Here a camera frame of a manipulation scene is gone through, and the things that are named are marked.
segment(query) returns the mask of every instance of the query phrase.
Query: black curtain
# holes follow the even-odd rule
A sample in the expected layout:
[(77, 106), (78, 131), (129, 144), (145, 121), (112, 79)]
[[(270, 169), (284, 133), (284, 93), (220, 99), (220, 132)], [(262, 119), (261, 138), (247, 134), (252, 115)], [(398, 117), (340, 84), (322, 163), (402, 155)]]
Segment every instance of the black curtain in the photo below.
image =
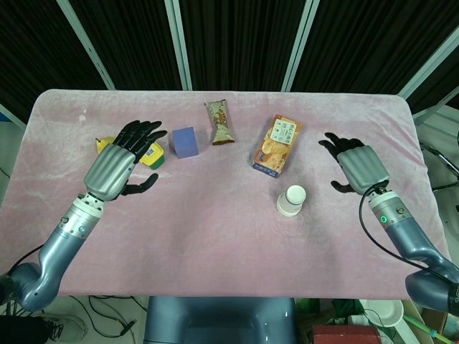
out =
[(164, 1), (71, 4), (117, 89), (181, 90)]
[(456, 0), (321, 0), (292, 91), (397, 94), (457, 25)]
[(305, 0), (181, 0), (194, 90), (279, 91)]
[(55, 0), (0, 1), (0, 104), (29, 120), (50, 88), (105, 85)]
[[(449, 92), (459, 86), (459, 47), (410, 95), (407, 99), (411, 112), (418, 113), (441, 101)], [(458, 97), (450, 106), (457, 107)]]

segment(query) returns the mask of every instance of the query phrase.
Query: brown snack package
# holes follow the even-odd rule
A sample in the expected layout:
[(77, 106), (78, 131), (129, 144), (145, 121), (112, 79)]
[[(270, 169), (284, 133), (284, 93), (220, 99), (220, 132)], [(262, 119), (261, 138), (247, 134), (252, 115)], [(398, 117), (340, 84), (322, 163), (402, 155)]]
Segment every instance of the brown snack package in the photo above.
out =
[(277, 178), (301, 130), (301, 123), (276, 115), (255, 154), (252, 167)]
[(226, 99), (218, 100), (216, 102), (206, 102), (207, 111), (214, 122), (215, 132), (214, 140), (212, 145), (224, 145), (225, 143), (232, 143), (235, 141), (232, 138), (230, 129), (228, 129), (228, 111)]

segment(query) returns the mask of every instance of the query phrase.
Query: orange snack box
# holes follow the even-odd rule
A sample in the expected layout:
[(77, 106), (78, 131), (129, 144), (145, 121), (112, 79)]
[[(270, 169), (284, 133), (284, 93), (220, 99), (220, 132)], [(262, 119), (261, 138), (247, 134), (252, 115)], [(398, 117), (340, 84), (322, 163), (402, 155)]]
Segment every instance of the orange snack box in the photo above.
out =
[(276, 115), (255, 154), (252, 167), (277, 178), (292, 151), (301, 127), (301, 123), (295, 120)]

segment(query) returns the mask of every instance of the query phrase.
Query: white paper cup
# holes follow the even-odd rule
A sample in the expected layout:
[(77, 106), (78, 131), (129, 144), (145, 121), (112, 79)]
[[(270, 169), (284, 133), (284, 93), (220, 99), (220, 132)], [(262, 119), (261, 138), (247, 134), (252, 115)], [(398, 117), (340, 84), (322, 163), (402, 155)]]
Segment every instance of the white paper cup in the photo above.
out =
[(306, 190), (299, 185), (292, 185), (278, 197), (278, 211), (284, 216), (295, 216), (306, 200)]

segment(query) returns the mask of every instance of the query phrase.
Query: yellow object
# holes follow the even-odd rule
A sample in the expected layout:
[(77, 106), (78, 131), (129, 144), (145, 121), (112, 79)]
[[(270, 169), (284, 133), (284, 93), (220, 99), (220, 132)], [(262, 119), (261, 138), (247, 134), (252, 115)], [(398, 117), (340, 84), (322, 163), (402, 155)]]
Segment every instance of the yellow object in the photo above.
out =
[[(96, 138), (95, 145), (98, 149), (98, 153), (102, 152), (102, 149), (113, 143), (115, 138), (108, 137), (108, 138)], [(163, 148), (156, 142), (152, 143), (150, 148), (146, 151), (143, 155), (142, 159), (140, 160), (141, 163), (144, 163), (147, 166), (153, 167), (153, 164), (161, 159), (164, 156)]]

